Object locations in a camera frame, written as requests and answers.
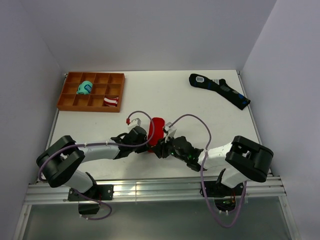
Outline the red Santa sock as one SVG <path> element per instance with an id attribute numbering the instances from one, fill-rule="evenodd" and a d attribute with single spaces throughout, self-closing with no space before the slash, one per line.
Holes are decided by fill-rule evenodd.
<path id="1" fill-rule="evenodd" d="M 150 140 L 148 142 L 149 153 L 153 153 L 152 147 L 154 147 L 158 143 L 158 140 L 164 137 L 163 127 L 165 125 L 165 120 L 161 117 L 153 117 L 152 121 L 154 123 L 155 129 L 153 128 L 152 123 L 150 123 L 148 137 L 147 137 L 147 139 Z"/>

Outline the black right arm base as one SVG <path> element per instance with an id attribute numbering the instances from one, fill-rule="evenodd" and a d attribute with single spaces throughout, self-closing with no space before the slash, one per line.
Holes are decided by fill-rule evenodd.
<path id="1" fill-rule="evenodd" d="M 231 196 L 241 196 L 244 184 L 239 183 L 234 188 L 230 188 L 221 183 L 217 183 L 217 181 L 204 181 L 205 191 L 208 198 L 224 198 Z"/>

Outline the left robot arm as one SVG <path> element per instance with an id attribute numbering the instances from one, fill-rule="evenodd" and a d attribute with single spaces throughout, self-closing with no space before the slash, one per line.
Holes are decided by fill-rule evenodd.
<path id="1" fill-rule="evenodd" d="M 69 135 L 61 137 L 37 159 L 41 173 L 50 187 L 68 186 L 73 192 L 78 191 L 86 200 L 99 195 L 99 188 L 88 172 L 81 172 L 81 163 L 108 159 L 126 158 L 132 152 L 146 150 L 147 132 L 140 126 L 133 127 L 128 133 L 112 137 L 104 144 L 87 146 L 76 144 Z"/>

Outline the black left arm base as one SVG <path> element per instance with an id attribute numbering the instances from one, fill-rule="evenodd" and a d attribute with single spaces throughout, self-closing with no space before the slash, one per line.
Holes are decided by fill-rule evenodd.
<path id="1" fill-rule="evenodd" d="M 85 197 L 99 200 L 111 201 L 113 199 L 114 186 L 112 184 L 98 184 L 91 187 L 88 191 L 82 193 Z M 73 188 L 69 190 L 67 197 L 69 202 L 86 201 L 87 199 L 80 196 Z"/>

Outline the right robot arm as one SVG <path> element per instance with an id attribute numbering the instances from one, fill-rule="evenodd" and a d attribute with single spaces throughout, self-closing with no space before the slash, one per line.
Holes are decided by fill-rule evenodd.
<path id="1" fill-rule="evenodd" d="M 221 167 L 216 189 L 222 195 L 247 180 L 264 183 L 274 156 L 269 148 L 240 135 L 209 150 L 193 147 L 185 136 L 161 139 L 151 149 L 159 159 L 172 156 L 195 172 Z"/>

